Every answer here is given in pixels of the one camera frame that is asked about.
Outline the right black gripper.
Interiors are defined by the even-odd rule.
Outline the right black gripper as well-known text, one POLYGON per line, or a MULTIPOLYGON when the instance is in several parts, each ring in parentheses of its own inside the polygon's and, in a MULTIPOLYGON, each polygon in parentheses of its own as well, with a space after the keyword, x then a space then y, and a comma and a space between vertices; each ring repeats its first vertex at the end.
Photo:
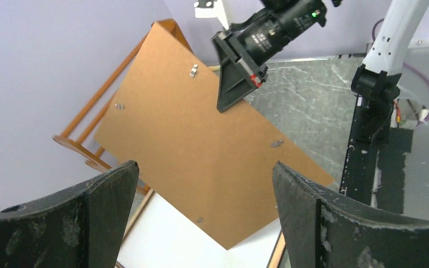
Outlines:
POLYGON ((223 113, 257 90, 268 77, 265 62, 315 23, 326 24, 322 1, 262 1, 264 8, 212 43, 220 65, 217 110, 223 113))

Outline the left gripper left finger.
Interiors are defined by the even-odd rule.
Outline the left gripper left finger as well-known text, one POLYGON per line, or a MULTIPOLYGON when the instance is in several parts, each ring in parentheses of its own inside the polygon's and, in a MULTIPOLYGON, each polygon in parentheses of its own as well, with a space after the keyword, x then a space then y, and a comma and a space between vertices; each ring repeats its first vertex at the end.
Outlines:
POLYGON ((0 267, 115 267, 138 179, 129 160, 0 211, 0 267))

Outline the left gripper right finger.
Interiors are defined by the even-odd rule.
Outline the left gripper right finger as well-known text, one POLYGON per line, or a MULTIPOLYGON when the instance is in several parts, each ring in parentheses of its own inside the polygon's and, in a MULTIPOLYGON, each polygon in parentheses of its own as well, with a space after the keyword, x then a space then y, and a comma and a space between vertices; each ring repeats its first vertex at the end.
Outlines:
POLYGON ((272 180, 291 267, 429 267, 429 221, 355 201, 282 162, 272 180))

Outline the brown cardboard backing board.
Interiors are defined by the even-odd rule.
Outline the brown cardboard backing board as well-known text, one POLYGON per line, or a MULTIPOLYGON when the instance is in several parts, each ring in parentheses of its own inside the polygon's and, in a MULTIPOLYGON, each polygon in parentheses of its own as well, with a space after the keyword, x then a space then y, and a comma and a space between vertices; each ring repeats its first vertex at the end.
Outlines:
POLYGON ((277 219, 272 169, 333 178, 242 101, 217 108, 218 76, 153 24, 94 139, 225 249, 277 219))

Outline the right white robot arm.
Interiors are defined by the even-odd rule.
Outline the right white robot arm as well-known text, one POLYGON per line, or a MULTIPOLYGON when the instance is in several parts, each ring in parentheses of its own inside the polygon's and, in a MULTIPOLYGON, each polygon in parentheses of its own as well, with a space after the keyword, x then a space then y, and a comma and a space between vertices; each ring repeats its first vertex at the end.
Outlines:
MULTIPOLYGON (((232 23, 212 37, 220 64, 217 110, 225 112, 266 82, 266 62, 313 25, 326 25, 322 1, 264 1, 245 22, 232 23)), ((353 138, 386 143, 398 81, 412 37, 429 1, 393 1, 351 90, 364 101, 353 138)))

